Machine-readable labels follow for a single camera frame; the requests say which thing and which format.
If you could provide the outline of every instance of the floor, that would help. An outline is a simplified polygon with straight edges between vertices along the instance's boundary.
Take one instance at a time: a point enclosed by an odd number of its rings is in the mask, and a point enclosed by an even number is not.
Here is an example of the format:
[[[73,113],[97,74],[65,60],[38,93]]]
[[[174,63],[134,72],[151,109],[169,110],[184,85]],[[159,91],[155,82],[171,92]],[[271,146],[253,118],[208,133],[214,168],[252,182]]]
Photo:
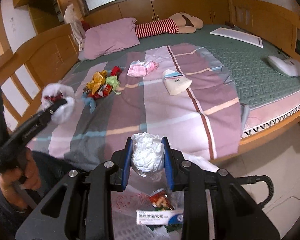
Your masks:
[[[299,125],[275,140],[218,166],[227,169],[234,177],[268,175],[274,183],[274,197],[263,211],[281,237],[290,230],[300,216],[300,200],[289,198],[300,198]],[[268,194],[265,183],[245,185],[245,189],[257,203]]]

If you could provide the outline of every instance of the blue gripper pad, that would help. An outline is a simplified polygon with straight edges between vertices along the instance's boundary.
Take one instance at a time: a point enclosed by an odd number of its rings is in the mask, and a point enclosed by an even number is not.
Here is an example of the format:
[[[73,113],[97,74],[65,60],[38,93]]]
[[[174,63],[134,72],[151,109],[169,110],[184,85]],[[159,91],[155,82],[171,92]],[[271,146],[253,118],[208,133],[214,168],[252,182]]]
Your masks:
[[[127,154],[124,160],[124,167],[122,170],[122,182],[121,182],[121,186],[123,190],[125,190],[126,186],[128,185],[129,174],[130,174],[131,156],[133,153],[133,141],[131,138],[128,138],[127,140],[125,151]]]
[[[167,177],[167,183],[170,190],[173,190],[174,187],[173,166],[172,166],[172,161],[170,159],[170,154],[172,154],[172,152],[167,137],[163,137],[161,142],[164,145],[164,170]]]

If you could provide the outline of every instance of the metal screw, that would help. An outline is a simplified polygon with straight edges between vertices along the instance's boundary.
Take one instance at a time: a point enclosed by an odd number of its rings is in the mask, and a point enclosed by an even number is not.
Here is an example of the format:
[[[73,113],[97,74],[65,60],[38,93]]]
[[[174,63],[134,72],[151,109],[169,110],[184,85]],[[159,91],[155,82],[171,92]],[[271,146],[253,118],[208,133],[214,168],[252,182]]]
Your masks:
[[[185,168],[188,168],[188,167],[191,166],[191,162],[190,162],[190,161],[183,161],[183,162],[181,163],[181,165],[182,165],[183,167],[185,167]]]
[[[68,175],[69,175],[70,177],[75,177],[75,176],[78,175],[78,172],[77,172],[76,170],[72,170],[72,171],[69,171]]]
[[[111,168],[111,167],[113,167],[113,165],[114,165],[114,163],[112,161],[105,162],[105,167],[106,168]]]
[[[226,171],[226,170],[224,170],[224,169],[218,170],[218,173],[219,173],[221,176],[227,176],[227,175],[228,175],[228,171]]]

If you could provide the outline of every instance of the yellow wrapper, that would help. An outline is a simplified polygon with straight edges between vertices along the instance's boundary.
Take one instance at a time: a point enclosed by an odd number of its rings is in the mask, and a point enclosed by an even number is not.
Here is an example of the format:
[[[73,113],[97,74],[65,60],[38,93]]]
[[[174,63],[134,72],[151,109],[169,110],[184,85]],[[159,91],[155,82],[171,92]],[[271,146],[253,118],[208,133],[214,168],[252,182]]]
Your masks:
[[[95,72],[93,75],[92,81],[87,83],[87,87],[92,90],[92,95],[94,95],[98,89],[105,84],[107,77],[107,71],[103,70],[102,72]]]

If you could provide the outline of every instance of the stuffed toy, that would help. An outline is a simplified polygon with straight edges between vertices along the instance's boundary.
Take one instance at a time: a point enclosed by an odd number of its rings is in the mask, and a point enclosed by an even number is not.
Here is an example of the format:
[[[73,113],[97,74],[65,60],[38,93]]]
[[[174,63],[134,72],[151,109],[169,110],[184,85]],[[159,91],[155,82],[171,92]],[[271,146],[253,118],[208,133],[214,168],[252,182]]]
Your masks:
[[[202,20],[180,12],[168,19],[136,25],[136,34],[141,39],[163,33],[194,33],[202,27]]]

